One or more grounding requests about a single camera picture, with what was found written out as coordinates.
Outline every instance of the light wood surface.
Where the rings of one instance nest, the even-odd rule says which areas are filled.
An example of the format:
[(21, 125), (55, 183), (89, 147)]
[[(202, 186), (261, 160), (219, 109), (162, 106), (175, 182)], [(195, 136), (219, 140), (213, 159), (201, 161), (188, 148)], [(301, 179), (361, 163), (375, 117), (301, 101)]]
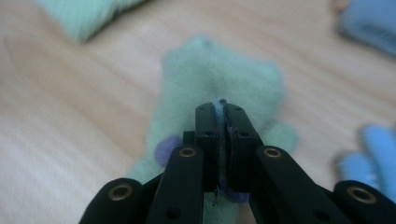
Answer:
[[(335, 22), (329, 1), (151, 0), (80, 44), (32, 0), (0, 1), (0, 223), (78, 223), (143, 155), (162, 58), (194, 35), (279, 65), (293, 158), (332, 189), (357, 129), (396, 112), (396, 61)], [(239, 223), (254, 223), (247, 207)]]

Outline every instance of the stuffed animal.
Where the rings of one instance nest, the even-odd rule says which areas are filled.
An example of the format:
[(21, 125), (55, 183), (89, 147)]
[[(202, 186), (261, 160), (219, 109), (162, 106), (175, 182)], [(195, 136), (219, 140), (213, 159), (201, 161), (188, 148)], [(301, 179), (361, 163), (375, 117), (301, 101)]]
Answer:
[(338, 23), (341, 34), (396, 57), (396, 1), (346, 0)]
[(338, 163), (343, 180), (357, 180), (396, 203), (396, 133), (380, 125), (361, 130), (365, 151), (348, 153)]
[(86, 41), (123, 10), (144, 0), (36, 0), (64, 30), (79, 41)]
[[(220, 100), (243, 107), (265, 145), (292, 152), (297, 133), (274, 120), (283, 98), (282, 76), (273, 63), (236, 54), (203, 36), (193, 38), (165, 57), (163, 94), (150, 124), (148, 150), (128, 177), (146, 183), (162, 173), (183, 132), (194, 130), (195, 108), (212, 102), (219, 112)], [(204, 196), (204, 223), (235, 223), (248, 195), (228, 189), (224, 177), (219, 184), (218, 196)]]

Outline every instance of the green plush toy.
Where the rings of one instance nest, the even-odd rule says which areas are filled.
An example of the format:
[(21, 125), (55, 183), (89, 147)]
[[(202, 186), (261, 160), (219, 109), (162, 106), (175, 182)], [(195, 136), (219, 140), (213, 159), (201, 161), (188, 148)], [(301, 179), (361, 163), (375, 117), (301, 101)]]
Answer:
[[(282, 76), (272, 63), (238, 55), (205, 37), (195, 37), (164, 60), (163, 95), (150, 125), (148, 151), (128, 177), (144, 184), (162, 173), (166, 162), (158, 159), (161, 150), (172, 150), (184, 131), (195, 130), (198, 105), (218, 105), (220, 99), (245, 109), (265, 145), (292, 152), (297, 133), (273, 119), (283, 98)], [(214, 193), (205, 194), (205, 224), (235, 223), (240, 204), (228, 196), (220, 194), (213, 204)]]
[(36, 0), (80, 41), (88, 40), (123, 10), (144, 0)]

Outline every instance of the purple patch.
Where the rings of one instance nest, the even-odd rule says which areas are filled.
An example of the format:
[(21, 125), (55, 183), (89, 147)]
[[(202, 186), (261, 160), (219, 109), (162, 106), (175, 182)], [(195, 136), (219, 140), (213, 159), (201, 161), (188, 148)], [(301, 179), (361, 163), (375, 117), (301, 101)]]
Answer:
[(171, 135), (163, 139), (155, 148), (154, 158), (162, 167), (165, 167), (169, 161), (169, 157), (175, 147), (181, 146), (181, 139), (177, 135)]

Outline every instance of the light blue cloth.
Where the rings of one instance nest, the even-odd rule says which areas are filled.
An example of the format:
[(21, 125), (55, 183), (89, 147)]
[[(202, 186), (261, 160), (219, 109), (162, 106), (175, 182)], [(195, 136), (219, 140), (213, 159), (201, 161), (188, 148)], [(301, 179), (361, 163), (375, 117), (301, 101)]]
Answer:
[(79, 41), (86, 41), (115, 14), (144, 0), (36, 0), (64, 30)]
[(395, 0), (353, 0), (341, 14), (339, 29), (396, 57)]
[(370, 125), (362, 130), (365, 153), (352, 153), (340, 160), (343, 180), (357, 180), (396, 202), (396, 136), (391, 130)]

